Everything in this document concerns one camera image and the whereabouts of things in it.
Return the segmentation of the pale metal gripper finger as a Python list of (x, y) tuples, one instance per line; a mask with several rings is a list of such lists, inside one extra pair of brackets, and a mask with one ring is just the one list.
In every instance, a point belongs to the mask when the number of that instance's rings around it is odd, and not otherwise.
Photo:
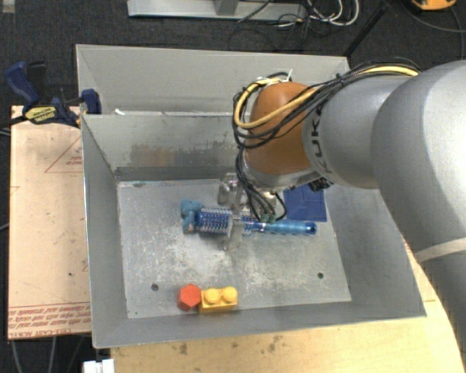
[(237, 199), (238, 178), (235, 173), (226, 173), (219, 180), (217, 203), (222, 207), (233, 207)]
[(238, 248), (242, 242), (244, 223), (240, 216), (232, 216), (228, 219), (226, 237), (222, 243), (224, 251)]

